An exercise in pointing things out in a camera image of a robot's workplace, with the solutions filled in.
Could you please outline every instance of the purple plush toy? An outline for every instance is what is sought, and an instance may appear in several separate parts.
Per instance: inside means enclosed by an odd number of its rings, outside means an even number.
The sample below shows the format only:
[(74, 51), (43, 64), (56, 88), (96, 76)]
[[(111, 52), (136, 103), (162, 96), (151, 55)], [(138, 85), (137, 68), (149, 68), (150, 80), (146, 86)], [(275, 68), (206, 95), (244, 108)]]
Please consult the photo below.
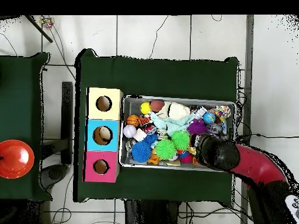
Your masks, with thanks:
[(187, 127), (187, 131), (193, 135), (200, 135), (202, 133), (209, 133), (210, 131), (204, 126), (204, 122), (202, 119), (200, 119), (199, 121), (197, 119), (194, 119), (192, 121), (192, 124), (190, 124)]

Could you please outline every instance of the yellow ball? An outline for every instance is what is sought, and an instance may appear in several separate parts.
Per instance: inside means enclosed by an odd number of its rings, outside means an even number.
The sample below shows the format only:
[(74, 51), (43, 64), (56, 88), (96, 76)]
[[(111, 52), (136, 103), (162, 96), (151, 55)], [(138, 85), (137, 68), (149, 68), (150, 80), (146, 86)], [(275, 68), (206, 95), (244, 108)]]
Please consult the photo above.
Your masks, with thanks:
[(142, 112), (142, 114), (148, 114), (148, 112), (151, 110), (152, 108), (150, 107), (149, 102), (143, 102), (140, 106), (140, 111)]

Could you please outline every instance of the stacked cubby boxes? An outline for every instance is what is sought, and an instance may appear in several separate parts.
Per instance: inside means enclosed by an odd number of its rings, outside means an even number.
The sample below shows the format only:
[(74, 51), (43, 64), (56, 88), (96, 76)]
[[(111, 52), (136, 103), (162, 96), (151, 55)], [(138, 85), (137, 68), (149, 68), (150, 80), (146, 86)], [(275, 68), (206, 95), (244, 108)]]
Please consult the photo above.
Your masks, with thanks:
[[(99, 108), (98, 101), (104, 97), (109, 101), (109, 108), (103, 111)], [(85, 132), (85, 182), (115, 183), (119, 173), (119, 135), (120, 135), (120, 105), (123, 93), (119, 89), (105, 89), (98, 87), (87, 88), (86, 95), (86, 125)], [(110, 139), (100, 139), (100, 128), (110, 131)]]

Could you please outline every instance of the pink box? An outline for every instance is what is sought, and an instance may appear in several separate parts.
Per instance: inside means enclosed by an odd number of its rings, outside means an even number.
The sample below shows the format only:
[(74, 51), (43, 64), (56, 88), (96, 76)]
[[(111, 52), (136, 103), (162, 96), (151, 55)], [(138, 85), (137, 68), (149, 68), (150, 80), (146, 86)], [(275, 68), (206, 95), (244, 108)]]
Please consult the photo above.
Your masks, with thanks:
[[(108, 169), (103, 174), (99, 174), (94, 169), (94, 164), (98, 160), (104, 160)], [(85, 182), (106, 182), (115, 183), (119, 174), (118, 155), (115, 151), (87, 151), (85, 162)]]

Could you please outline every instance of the metal pole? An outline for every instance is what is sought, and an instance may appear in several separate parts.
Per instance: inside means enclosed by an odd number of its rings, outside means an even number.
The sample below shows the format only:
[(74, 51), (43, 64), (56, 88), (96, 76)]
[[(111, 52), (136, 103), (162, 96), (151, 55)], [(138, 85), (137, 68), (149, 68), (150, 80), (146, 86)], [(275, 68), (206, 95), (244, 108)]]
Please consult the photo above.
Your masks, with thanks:
[[(247, 15), (246, 20), (246, 55), (245, 55), (245, 86), (244, 93), (247, 96), (247, 101), (243, 108), (243, 135), (249, 135), (249, 129), (251, 125), (251, 85), (252, 85), (252, 61), (253, 61), (253, 15)], [(245, 141), (245, 144), (249, 145), (249, 139)], [(245, 209), (245, 213), (248, 211), (247, 201), (247, 186), (244, 182), (241, 185), (241, 207)], [(247, 224), (247, 216), (241, 213), (241, 224)]]
[(41, 27), (32, 19), (30, 15), (25, 15), (25, 17), (30, 21), (34, 27), (51, 43), (53, 43), (52, 39), (41, 29)]

